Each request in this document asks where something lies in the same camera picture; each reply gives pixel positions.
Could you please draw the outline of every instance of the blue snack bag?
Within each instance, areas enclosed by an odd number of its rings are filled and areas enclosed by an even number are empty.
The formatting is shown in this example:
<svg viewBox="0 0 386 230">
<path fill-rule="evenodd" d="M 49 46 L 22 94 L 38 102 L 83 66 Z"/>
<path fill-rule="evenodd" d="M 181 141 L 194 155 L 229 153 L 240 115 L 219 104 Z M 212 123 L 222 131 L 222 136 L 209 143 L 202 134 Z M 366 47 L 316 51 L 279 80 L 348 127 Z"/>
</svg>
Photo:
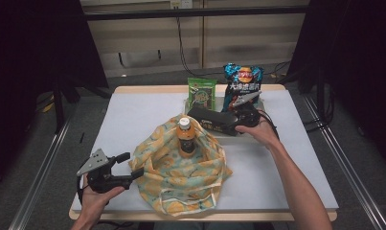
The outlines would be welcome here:
<svg viewBox="0 0 386 230">
<path fill-rule="evenodd" d="M 261 90 L 263 68 L 258 66 L 242 67 L 234 63 L 224 66 L 225 79 L 228 87 L 225 90 L 222 112 L 234 111 L 232 104 L 238 96 L 258 92 Z M 259 97 L 254 98 L 251 103 L 256 104 Z"/>
</svg>

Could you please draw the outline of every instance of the table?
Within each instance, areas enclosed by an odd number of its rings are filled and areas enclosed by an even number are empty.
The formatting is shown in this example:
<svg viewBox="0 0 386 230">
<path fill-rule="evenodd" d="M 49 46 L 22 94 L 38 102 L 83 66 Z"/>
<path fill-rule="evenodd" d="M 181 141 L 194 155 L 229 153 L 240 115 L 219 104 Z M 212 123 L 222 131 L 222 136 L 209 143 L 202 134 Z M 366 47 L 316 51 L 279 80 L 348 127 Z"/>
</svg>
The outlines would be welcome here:
<svg viewBox="0 0 386 230">
<path fill-rule="evenodd" d="M 217 97 L 223 96 L 225 87 L 226 85 L 216 86 Z M 264 108 L 277 126 L 285 148 L 315 187 L 329 213 L 330 220 L 335 220 L 338 204 L 288 91 L 283 86 L 275 84 L 262 85 L 261 91 Z M 183 112 L 187 98 L 188 85 L 118 87 L 109 103 L 92 152 L 99 148 L 103 149 L 107 156 L 118 155 L 124 151 L 133 152 L 157 126 Z M 247 136 L 222 138 L 219 136 L 218 140 L 225 148 L 228 167 L 234 174 L 223 184 L 215 209 L 176 218 L 158 214 L 140 198 L 136 183 L 132 183 L 129 191 L 115 197 L 105 207 L 102 219 L 293 220 L 285 200 L 283 185 L 268 150 L 259 143 L 251 143 Z M 244 146 L 236 141 L 237 138 L 246 140 L 243 142 Z M 112 172 L 115 175 L 129 174 L 130 168 L 127 163 L 117 164 Z M 79 211 L 79 201 L 75 196 L 69 211 L 70 218 L 76 219 Z"/>
</svg>

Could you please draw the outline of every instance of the label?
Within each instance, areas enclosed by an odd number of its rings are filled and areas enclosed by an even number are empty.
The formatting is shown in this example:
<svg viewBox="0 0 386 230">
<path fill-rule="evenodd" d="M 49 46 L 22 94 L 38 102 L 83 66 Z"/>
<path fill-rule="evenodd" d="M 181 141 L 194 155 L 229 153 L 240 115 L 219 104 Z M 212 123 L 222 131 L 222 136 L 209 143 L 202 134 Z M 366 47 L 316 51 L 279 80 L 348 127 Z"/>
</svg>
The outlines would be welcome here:
<svg viewBox="0 0 386 230">
<path fill-rule="evenodd" d="M 208 100 L 210 100 L 210 96 L 207 92 L 200 90 L 195 93 L 194 96 L 195 102 L 198 104 L 206 104 Z"/>
<path fill-rule="evenodd" d="M 191 140 L 181 140 L 180 139 L 180 149 L 186 153 L 192 153 L 195 150 L 195 145 L 193 139 Z"/>
<path fill-rule="evenodd" d="M 253 79 L 252 70 L 250 68 L 242 67 L 238 71 L 238 79 L 243 83 L 250 82 Z"/>
</svg>

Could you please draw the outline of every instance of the snack bag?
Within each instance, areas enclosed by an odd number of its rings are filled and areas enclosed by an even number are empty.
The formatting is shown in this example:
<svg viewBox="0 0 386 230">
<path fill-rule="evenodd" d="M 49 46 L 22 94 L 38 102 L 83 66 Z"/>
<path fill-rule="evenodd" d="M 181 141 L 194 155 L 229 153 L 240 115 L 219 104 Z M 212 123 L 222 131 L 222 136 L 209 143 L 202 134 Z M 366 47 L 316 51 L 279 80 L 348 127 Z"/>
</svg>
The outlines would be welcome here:
<svg viewBox="0 0 386 230">
<path fill-rule="evenodd" d="M 216 80 L 188 79 L 189 107 L 194 106 L 210 110 L 216 107 Z"/>
<path fill-rule="evenodd" d="M 250 94 L 261 90 L 263 69 L 258 66 L 242 67 L 234 63 L 224 66 L 225 79 L 228 87 L 225 90 L 222 112 L 234 111 L 232 104 L 238 96 Z M 254 98 L 251 103 L 256 104 L 259 98 Z"/>
</svg>

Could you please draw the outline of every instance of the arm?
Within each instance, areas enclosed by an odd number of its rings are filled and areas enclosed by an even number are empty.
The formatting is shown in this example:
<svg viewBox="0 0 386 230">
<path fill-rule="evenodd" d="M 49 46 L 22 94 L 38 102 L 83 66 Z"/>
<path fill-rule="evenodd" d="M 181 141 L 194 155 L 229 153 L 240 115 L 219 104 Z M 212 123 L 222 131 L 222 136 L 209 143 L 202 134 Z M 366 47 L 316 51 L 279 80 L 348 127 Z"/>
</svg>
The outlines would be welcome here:
<svg viewBox="0 0 386 230">
<path fill-rule="evenodd" d="M 90 187 L 84 189 L 82 195 L 82 208 L 79 218 L 72 226 L 72 230 L 88 230 L 92 229 L 100 220 L 103 208 L 106 203 L 113 197 L 119 195 L 125 190 L 124 187 L 116 187 L 105 194 L 98 194 L 91 190 Z"/>
<path fill-rule="evenodd" d="M 299 229 L 332 229 L 321 198 L 288 155 L 270 124 L 261 118 L 257 126 L 237 126 L 236 131 L 251 134 L 270 150 L 283 182 L 288 206 Z"/>
</svg>

